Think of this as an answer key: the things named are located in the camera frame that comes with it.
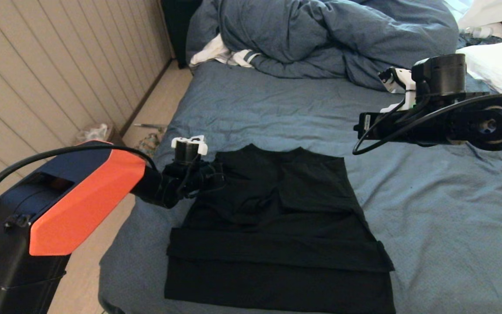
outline folded black shirt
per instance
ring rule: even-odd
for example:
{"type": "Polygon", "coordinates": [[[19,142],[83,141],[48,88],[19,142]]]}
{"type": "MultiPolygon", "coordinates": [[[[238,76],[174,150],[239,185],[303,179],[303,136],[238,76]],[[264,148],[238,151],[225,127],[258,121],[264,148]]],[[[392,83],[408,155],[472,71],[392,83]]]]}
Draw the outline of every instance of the folded black shirt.
{"type": "Polygon", "coordinates": [[[165,297],[241,308],[395,313],[383,244],[343,158],[248,145],[217,153],[227,185],[172,229],[165,297]]]}

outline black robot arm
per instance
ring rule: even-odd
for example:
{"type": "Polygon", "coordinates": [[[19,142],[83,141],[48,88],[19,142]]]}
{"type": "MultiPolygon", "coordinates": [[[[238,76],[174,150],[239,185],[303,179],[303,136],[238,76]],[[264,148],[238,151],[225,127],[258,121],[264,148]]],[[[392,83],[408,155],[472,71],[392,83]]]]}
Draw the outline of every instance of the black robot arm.
{"type": "Polygon", "coordinates": [[[469,142],[483,150],[502,150],[502,94],[467,93],[465,74],[462,54],[422,60],[412,71],[392,68],[381,73],[389,91],[405,89],[406,98],[384,113],[361,113],[354,127],[359,141],[353,153],[363,154],[391,141],[423,147],[469,142]],[[360,150],[364,140],[378,142],[360,150]]]}
{"type": "Polygon", "coordinates": [[[0,173],[1,182],[56,156],[0,195],[0,314],[47,313],[70,254],[126,194],[171,208],[195,191],[223,187],[221,164],[201,160],[204,137],[178,138],[173,146],[175,159],[162,173],[143,153],[98,141],[41,153],[0,173]]]}

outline crumpled comforter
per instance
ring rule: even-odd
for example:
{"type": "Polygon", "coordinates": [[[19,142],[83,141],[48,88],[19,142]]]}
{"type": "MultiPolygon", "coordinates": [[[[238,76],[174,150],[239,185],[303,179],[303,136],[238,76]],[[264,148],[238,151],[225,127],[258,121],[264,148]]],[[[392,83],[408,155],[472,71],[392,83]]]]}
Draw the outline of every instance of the crumpled comforter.
{"type": "Polygon", "coordinates": [[[220,33],[251,49],[257,70],[280,78],[345,77],[384,90],[377,74],[455,52],[458,26],[442,0],[204,0],[187,59],[220,33]]]}

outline blue bedsheet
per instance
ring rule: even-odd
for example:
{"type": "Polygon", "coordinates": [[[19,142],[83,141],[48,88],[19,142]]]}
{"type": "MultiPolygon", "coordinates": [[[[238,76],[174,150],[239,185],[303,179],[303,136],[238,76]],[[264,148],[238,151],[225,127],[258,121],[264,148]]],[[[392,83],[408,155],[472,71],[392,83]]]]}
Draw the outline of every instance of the blue bedsheet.
{"type": "MultiPolygon", "coordinates": [[[[173,137],[199,134],[207,136],[208,160],[249,143],[345,157],[370,228],[396,267],[398,313],[502,313],[502,151],[388,143],[351,155],[359,113],[400,97],[342,79],[279,79],[207,62],[180,103],[157,165],[173,159],[173,137]]],[[[163,298],[170,229],[191,203],[163,209],[137,199],[101,262],[104,306],[128,314],[284,313],[163,298]]]]}

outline white pillow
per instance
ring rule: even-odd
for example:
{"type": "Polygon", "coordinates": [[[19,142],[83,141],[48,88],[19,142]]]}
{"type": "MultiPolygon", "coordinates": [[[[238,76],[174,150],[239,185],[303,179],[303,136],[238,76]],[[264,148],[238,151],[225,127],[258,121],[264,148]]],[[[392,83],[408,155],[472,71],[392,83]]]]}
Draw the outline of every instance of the white pillow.
{"type": "Polygon", "coordinates": [[[456,52],[466,55],[470,75],[502,93],[502,43],[468,46],[456,52]]]}
{"type": "Polygon", "coordinates": [[[458,28],[482,26],[502,22],[502,0],[474,0],[472,5],[458,20],[458,28]]]}

